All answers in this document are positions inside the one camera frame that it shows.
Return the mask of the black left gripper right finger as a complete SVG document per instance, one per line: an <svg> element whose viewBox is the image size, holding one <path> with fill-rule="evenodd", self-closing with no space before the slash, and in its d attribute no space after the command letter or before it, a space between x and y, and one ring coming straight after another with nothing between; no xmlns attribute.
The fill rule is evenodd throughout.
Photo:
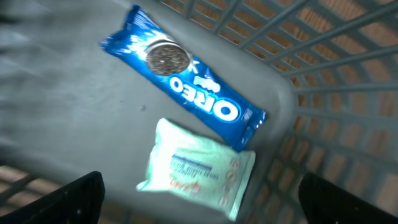
<svg viewBox="0 0 398 224"><path fill-rule="evenodd" d="M301 180L298 199L308 224L397 224L397 217L313 173Z"/></svg>

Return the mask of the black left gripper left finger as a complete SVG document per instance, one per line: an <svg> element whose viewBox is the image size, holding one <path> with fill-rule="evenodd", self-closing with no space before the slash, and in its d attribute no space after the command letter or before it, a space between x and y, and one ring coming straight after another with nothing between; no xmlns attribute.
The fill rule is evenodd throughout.
<svg viewBox="0 0 398 224"><path fill-rule="evenodd" d="M1 217L1 224L97 224L105 187L93 171Z"/></svg>

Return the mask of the mint green wipes pack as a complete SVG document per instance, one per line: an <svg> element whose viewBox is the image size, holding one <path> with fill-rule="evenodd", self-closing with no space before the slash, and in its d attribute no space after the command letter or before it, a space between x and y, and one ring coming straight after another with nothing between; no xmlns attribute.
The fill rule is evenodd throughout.
<svg viewBox="0 0 398 224"><path fill-rule="evenodd" d="M225 213L232 222L256 160L254 151L236 152L229 146L198 136L162 118L155 129L145 181L136 189L170 192L193 203Z"/></svg>

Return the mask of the blue Oreo cookie pack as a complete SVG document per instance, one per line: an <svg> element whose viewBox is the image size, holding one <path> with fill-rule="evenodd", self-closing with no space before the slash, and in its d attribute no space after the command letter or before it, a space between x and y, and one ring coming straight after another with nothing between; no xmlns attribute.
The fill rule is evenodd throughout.
<svg viewBox="0 0 398 224"><path fill-rule="evenodd" d="M101 48L164 91L216 132L235 151L245 150L267 119L198 57L159 27L138 5Z"/></svg>

